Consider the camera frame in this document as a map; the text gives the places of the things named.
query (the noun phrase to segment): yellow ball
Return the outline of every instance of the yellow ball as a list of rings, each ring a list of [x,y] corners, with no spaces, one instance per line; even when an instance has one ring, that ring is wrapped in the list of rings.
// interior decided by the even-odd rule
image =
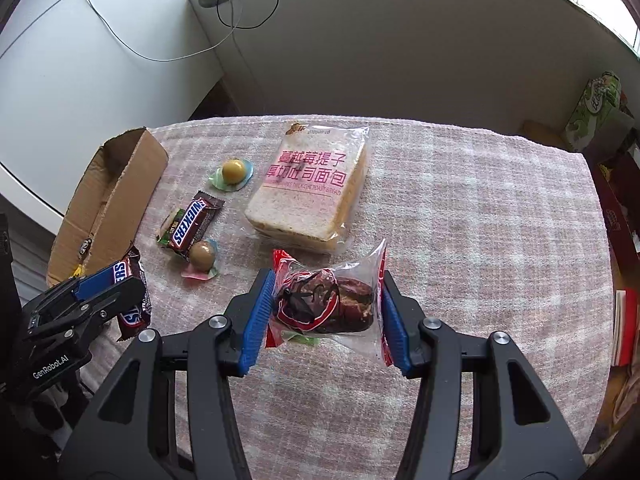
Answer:
[[[230,158],[222,165],[222,180],[225,184],[239,184],[246,177],[244,162],[237,158]]]

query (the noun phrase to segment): open cardboard box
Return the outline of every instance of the open cardboard box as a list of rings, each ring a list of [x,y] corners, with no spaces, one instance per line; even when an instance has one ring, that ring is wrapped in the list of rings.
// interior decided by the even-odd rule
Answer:
[[[146,128],[107,140],[92,158],[74,193],[51,250],[47,285],[82,264],[92,274],[121,259],[136,236],[168,155]],[[90,240],[84,252],[82,244]]]

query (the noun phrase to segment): plaid tablecloth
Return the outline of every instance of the plaid tablecloth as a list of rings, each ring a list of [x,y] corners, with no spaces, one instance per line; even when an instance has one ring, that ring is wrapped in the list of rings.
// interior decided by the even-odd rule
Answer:
[[[353,243],[339,258],[293,251],[319,264],[357,258],[388,240],[387,268],[428,315],[459,332],[508,332],[586,443],[604,396],[610,359],[612,281],[598,197],[581,155],[485,130],[416,121],[330,116],[215,118],[156,128],[170,155],[136,237],[161,334],[190,330],[222,313],[270,266],[271,247],[250,236],[242,212],[293,121],[368,124],[372,159],[354,218]],[[243,156],[255,177],[223,194],[207,175]],[[208,190],[226,199],[210,226],[221,275],[180,276],[179,258],[155,231],[172,207]],[[83,379],[98,386],[126,342],[111,326],[96,340]],[[189,448],[186,378],[178,374],[178,443]],[[263,350],[231,380],[242,444],[256,480],[390,479],[417,397],[417,381],[382,369],[331,341]],[[468,459],[471,380],[464,397],[456,468]]]

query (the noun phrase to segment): red book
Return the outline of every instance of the red book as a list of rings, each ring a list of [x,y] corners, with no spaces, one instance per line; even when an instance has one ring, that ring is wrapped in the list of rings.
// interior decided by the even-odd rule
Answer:
[[[636,348],[636,333],[638,332],[638,296],[632,288],[625,289],[625,308],[623,315],[623,335],[618,366],[628,365],[634,357],[634,350]]]

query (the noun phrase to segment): brown candy wrapper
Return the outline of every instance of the brown candy wrapper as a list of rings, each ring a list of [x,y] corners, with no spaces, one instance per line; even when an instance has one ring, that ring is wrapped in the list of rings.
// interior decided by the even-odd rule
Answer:
[[[390,364],[380,309],[385,248],[383,240],[361,260],[324,269],[308,269],[285,251],[274,250],[267,347],[296,335],[323,337]]]
[[[134,276],[145,284],[145,271],[140,262],[140,252],[132,246],[122,260],[113,264],[113,283],[120,282],[129,276]],[[151,300],[148,290],[140,304],[131,310],[118,314],[118,326],[120,327],[119,341],[129,339],[144,330],[151,322]]]
[[[174,210],[162,223],[156,239],[161,247],[171,249],[185,260],[191,246],[202,240],[207,227],[225,201],[199,191],[185,209]]]

